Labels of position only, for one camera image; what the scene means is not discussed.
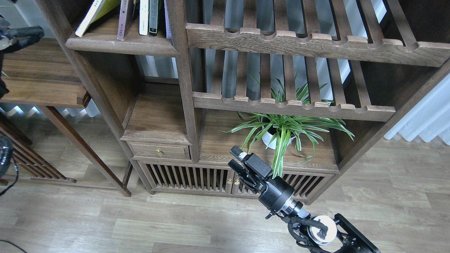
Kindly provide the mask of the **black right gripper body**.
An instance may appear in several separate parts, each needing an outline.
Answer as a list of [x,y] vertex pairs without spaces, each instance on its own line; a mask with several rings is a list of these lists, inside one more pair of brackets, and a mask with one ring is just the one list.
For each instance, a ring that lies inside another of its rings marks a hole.
[[249,154],[248,160],[241,162],[246,177],[238,178],[254,194],[260,193],[259,201],[271,213],[294,213],[294,188],[283,178],[272,178],[272,169],[256,154]]

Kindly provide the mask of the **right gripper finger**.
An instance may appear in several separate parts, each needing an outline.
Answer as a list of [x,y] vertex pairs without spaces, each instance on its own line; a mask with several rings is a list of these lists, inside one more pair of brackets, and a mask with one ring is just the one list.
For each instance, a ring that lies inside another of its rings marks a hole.
[[230,153],[241,162],[248,160],[248,153],[241,150],[238,146],[233,146],[230,149]]
[[235,160],[230,160],[228,166],[232,168],[240,178],[246,177],[246,170]]

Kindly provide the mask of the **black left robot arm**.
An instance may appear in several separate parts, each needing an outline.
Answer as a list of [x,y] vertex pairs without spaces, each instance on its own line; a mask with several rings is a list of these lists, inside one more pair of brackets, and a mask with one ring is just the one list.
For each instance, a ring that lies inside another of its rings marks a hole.
[[[14,53],[18,50],[26,48],[40,41],[40,39],[45,35],[42,27],[23,27],[23,28],[12,28],[11,24],[3,17],[0,18],[0,70],[2,71],[4,55],[6,53]],[[1,148],[1,170],[0,176],[7,172],[10,166],[10,160],[13,154],[13,144],[12,141],[5,136],[1,135],[0,140]]]

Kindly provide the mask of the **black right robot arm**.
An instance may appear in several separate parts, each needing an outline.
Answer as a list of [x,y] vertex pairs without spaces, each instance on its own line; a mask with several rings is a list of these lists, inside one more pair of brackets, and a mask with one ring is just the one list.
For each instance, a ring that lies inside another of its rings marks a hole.
[[256,154],[247,154],[238,146],[230,153],[235,157],[228,165],[240,181],[253,193],[260,194],[259,201],[270,211],[267,219],[276,215],[283,220],[298,246],[311,253],[323,253],[323,245],[338,238],[342,242],[339,253],[378,253],[379,249],[341,214],[334,218],[326,215],[312,216],[294,200],[294,188],[277,176]]

